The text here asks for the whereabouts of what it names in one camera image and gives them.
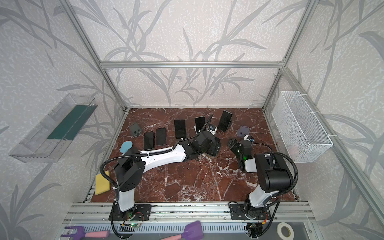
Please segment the dark grey phone stand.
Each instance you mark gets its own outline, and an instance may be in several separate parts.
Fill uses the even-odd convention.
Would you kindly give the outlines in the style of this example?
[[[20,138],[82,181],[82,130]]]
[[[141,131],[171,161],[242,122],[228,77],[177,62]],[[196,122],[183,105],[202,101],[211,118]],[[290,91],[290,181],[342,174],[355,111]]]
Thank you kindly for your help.
[[[131,124],[129,126],[129,129],[130,129],[130,132],[131,132],[131,136],[134,137],[134,138],[140,136],[143,133],[143,130],[139,126],[138,123]]]

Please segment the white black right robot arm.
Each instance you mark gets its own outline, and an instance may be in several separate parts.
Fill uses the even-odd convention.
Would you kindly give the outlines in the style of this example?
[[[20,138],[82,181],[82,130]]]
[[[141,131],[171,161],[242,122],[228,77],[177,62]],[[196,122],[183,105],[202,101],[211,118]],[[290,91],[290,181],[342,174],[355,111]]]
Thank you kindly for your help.
[[[294,161],[287,155],[269,151],[261,154],[252,154],[253,140],[238,141],[229,139],[228,147],[235,154],[241,171],[256,173],[258,186],[248,195],[245,201],[245,210],[269,207],[268,202],[284,195],[296,186],[299,172]]]

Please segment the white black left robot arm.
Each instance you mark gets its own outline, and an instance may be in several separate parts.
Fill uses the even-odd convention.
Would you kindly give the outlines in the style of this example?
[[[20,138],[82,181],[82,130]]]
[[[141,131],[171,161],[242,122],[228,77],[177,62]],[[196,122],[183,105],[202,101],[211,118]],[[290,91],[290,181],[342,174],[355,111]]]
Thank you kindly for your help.
[[[142,180],[143,174],[151,169],[172,163],[182,163],[197,159],[202,154],[215,157],[221,148],[221,139],[209,131],[204,131],[193,138],[180,140],[173,147],[138,151],[130,149],[118,160],[114,168],[117,186],[116,202],[121,212],[135,207],[135,188]]]

